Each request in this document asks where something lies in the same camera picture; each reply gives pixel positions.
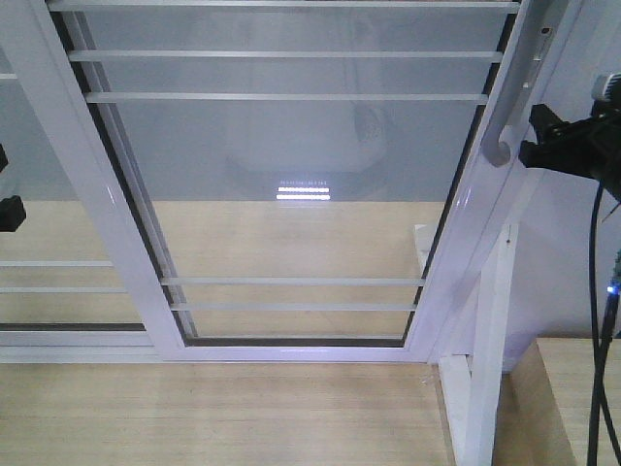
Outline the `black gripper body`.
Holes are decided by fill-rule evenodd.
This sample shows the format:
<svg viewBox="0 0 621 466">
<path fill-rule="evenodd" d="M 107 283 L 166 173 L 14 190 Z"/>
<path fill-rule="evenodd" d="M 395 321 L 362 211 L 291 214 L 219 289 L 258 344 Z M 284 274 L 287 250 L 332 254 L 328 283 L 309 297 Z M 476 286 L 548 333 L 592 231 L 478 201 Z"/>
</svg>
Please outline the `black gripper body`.
<svg viewBox="0 0 621 466">
<path fill-rule="evenodd" d="M 593 179 L 620 201 L 620 112 L 601 111 L 550 130 L 552 170 Z"/>
</svg>

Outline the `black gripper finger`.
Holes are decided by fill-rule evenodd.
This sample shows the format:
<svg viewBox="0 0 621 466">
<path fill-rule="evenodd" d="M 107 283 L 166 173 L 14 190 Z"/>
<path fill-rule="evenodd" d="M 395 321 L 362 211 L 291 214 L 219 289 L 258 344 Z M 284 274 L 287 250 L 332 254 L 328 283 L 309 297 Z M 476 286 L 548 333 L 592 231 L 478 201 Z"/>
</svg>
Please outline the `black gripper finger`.
<svg viewBox="0 0 621 466">
<path fill-rule="evenodd" d="M 543 144 L 552 138 L 553 131 L 567 123 L 557 116 L 546 104 L 532 107 L 529 119 L 535 133 L 535 140 L 524 140 L 520 144 L 519 161 L 526 168 L 535 168 L 535 162 L 541 158 Z"/>
<path fill-rule="evenodd" d="M 18 195 L 15 170 L 9 167 L 9 159 L 1 147 L 1 231 L 16 232 L 26 219 L 26 211 Z"/>
</svg>

